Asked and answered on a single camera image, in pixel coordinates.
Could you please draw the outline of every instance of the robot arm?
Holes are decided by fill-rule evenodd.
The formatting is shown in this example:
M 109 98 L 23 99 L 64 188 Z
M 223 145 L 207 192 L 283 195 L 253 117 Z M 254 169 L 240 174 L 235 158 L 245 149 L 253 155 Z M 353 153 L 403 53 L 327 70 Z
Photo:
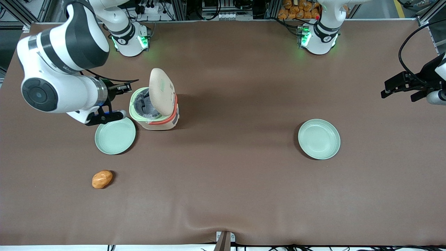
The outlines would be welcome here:
M 305 25 L 305 33 L 300 39 L 301 46 L 316 55 L 329 52 L 335 45 L 338 31 L 347 16 L 343 6 L 368 1 L 371 0 L 318 0 L 322 6 L 321 17 L 311 25 Z
M 414 78 L 407 71 L 403 71 L 384 82 L 385 89 L 381 97 L 386 98 L 396 92 L 417 90 L 412 94 L 412 102 L 426 98 L 433 105 L 446 105 L 446 55 L 445 53 L 425 64 Z
M 96 16 L 104 22 L 112 35 L 116 49 L 126 57 L 133 57 L 149 48 L 150 29 L 131 22 L 118 5 L 128 0 L 90 0 Z
M 110 102 L 115 95 L 131 90 L 130 84 L 116 88 L 106 79 L 78 75 L 84 69 L 104 65 L 110 50 L 91 5 L 76 0 L 66 10 L 69 18 L 64 24 L 17 44 L 25 72 L 23 98 L 37 110 L 68 113 L 87 125 L 123 118 L 125 111 L 112 112 Z M 105 105 L 109 113 L 102 111 Z

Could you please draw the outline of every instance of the brown table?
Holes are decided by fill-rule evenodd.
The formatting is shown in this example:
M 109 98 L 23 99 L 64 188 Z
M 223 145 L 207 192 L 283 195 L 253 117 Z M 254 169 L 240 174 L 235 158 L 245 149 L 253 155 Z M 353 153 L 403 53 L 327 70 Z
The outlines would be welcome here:
M 96 127 L 28 106 L 14 56 L 0 89 L 0 244 L 205 243 L 218 230 L 251 245 L 445 244 L 446 108 L 380 97 L 416 28 L 348 21 L 316 56 L 273 21 L 159 24 L 149 52 L 113 51 L 95 71 L 139 78 L 136 90 L 163 69 L 178 126 L 138 126 L 134 146 L 114 156 L 96 148 Z M 435 56 L 427 30 L 403 54 L 415 72 Z M 297 131 L 312 118 L 341 135 L 332 159 L 301 153 Z M 93 189 L 102 169 L 115 182 Z

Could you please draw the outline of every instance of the green plate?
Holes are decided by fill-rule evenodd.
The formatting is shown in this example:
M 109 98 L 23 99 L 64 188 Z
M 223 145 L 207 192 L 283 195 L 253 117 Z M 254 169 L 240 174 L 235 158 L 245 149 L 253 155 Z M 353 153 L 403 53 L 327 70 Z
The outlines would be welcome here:
M 96 129 L 95 143 L 106 154 L 118 154 L 127 150 L 135 141 L 136 127 L 128 118 L 99 125 Z
M 338 130 L 322 119 L 305 122 L 299 129 L 298 139 L 302 150 L 315 159 L 329 159 L 341 146 Z

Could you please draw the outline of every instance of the metal frame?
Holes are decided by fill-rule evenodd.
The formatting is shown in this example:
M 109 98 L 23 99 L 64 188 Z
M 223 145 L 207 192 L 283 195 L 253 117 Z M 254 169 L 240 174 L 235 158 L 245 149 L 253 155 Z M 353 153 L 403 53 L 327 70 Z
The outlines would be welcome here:
M 186 20 L 186 3 L 182 0 L 172 0 L 172 8 L 176 21 Z
M 347 18 L 353 18 L 353 16 L 358 12 L 359 8 L 361 7 L 362 4 L 355 4 L 353 6 L 353 8 L 351 8 L 350 14 L 348 15 Z
M 0 4 L 9 11 L 9 14 L 14 16 L 26 27 L 30 27 L 32 23 L 38 22 L 38 19 L 17 0 L 2 0 Z
M 269 2 L 268 8 L 265 11 L 265 18 L 277 17 L 277 13 L 279 13 L 281 7 L 282 7 L 281 0 L 271 0 Z
M 432 4 L 432 6 L 421 17 L 419 17 L 420 24 L 427 24 L 429 20 L 434 17 L 445 5 L 446 0 L 438 0 Z

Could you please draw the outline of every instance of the cable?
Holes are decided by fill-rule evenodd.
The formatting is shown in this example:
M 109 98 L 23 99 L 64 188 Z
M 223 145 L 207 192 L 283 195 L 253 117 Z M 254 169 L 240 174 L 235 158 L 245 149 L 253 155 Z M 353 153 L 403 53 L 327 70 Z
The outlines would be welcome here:
M 401 0 L 397 0 L 397 1 L 398 1 L 398 3 L 400 3 L 404 8 L 410 8 L 410 7 L 413 7 L 413 5 L 410 4 L 410 2 L 403 3 L 403 2 L 401 2 Z
M 219 15 L 220 10 L 222 9 L 222 4 L 221 4 L 220 0 L 217 0 L 217 8 L 216 8 L 216 10 L 215 10 L 215 14 L 213 15 L 213 17 L 211 17 L 211 18 L 209 18 L 209 19 L 206 19 L 205 17 L 203 17 L 202 15 L 200 15 L 200 14 L 198 13 L 199 8 L 200 8 L 200 7 L 198 6 L 198 8 L 195 9 L 195 13 L 197 14 L 197 16 L 198 16 L 201 20 L 210 21 L 210 20 L 216 18 L 216 17 Z
M 166 10 L 167 15 L 170 17 L 170 19 L 172 19 L 172 21 L 175 21 L 175 18 L 173 18 L 173 15 L 170 13 L 169 9 L 166 7 L 165 0 L 161 0 L 160 3 L 163 6 L 164 10 Z
M 155 24 L 153 25 L 153 29 L 152 32 L 150 33 L 150 38 L 153 37 L 153 35 L 155 35 L 155 28 L 157 27 L 157 23 L 155 22 Z
M 136 82 L 136 81 L 139 80 L 139 79 L 134 79 L 134 80 L 111 79 L 111 78 L 107 78 L 107 77 L 101 76 L 101 75 L 99 75 L 99 74 L 96 74 L 96 73 L 94 73 L 94 72 L 92 72 L 92 71 L 90 71 L 90 70 L 88 70 L 88 69 L 85 69 L 85 70 L 86 70 L 87 72 L 89 72 L 89 73 L 95 75 L 96 77 L 103 78 L 103 79 L 108 79 L 108 80 L 110 80 L 110 81 L 116 81 L 116 82 L 131 82 L 131 83 L 133 83 L 133 82 Z
M 127 11 L 127 15 L 128 15 L 128 17 L 130 18 L 130 20 L 131 20 L 132 18 L 134 18 L 135 21 L 136 21 L 136 17 L 135 17 L 134 15 L 130 15 L 130 13 L 128 12 L 127 6 L 126 6 L 125 4 L 124 4 L 124 8 L 125 8 L 125 11 Z
M 287 27 L 290 27 L 290 28 L 297 28 L 296 25 L 289 25 L 289 24 L 285 23 L 285 20 L 282 21 L 282 20 L 278 19 L 277 17 L 267 17 L 266 19 L 273 19 L 273 20 L 276 20 L 277 22 L 279 22 L 281 25 L 284 25 L 284 26 L 287 26 Z M 314 24 L 309 23 L 309 22 L 307 22 L 305 20 L 302 20 L 302 19 L 299 19 L 299 18 L 295 18 L 295 20 L 304 22 L 304 23 L 309 24 L 309 25 L 315 25 L 316 24 L 316 23 L 314 23 Z
M 429 24 L 426 24 L 426 25 L 423 25 L 423 26 L 420 26 L 418 29 L 416 29 L 414 32 L 412 32 L 407 38 L 406 38 L 406 40 L 404 40 L 404 42 L 403 42 L 403 44 L 401 45 L 401 47 L 400 47 L 400 50 L 398 51 L 398 59 L 399 59 L 399 61 L 400 61 L 400 64 L 401 64 L 401 66 L 414 78 L 414 79 L 416 79 L 416 80 L 418 80 L 418 81 L 420 81 L 423 85 L 425 85 L 425 86 L 428 86 L 428 84 L 425 82 L 425 81 L 423 81 L 423 80 L 421 80 L 419 77 L 417 77 L 417 75 L 415 75 L 407 66 L 406 66 L 406 64 L 403 62 L 403 58 L 401 57 L 401 52 L 403 51 L 403 48 L 404 48 L 404 46 L 407 44 L 407 42 L 409 41 L 409 39 L 411 38 L 411 37 L 413 37 L 417 32 L 419 32 L 420 30 L 422 30 L 422 29 L 424 29 L 424 28 L 426 28 L 426 27 L 428 27 L 428 26 L 430 26 L 430 25 L 433 25 L 433 24 L 436 24 L 436 23 L 439 23 L 439 22 L 443 22 L 443 21 L 446 21 L 446 19 L 441 19 L 441 20 L 438 20 L 438 21 L 435 21 L 435 22 L 433 22 L 433 23 L 429 23 Z
M 241 9 L 241 10 L 249 10 L 249 9 L 252 9 L 252 7 L 254 6 L 254 1 L 252 1 L 251 4 L 249 4 L 249 5 L 247 5 L 247 6 L 244 6 L 244 5 L 241 5 L 241 4 L 237 4 L 238 1 L 239 1 L 239 0 L 232 0 L 232 4 L 233 4 L 236 8 L 239 8 L 239 9 Z
M 2 19 L 5 14 L 6 14 L 6 9 L 4 9 L 3 7 L 0 6 L 0 15 L 1 15 L 0 19 Z

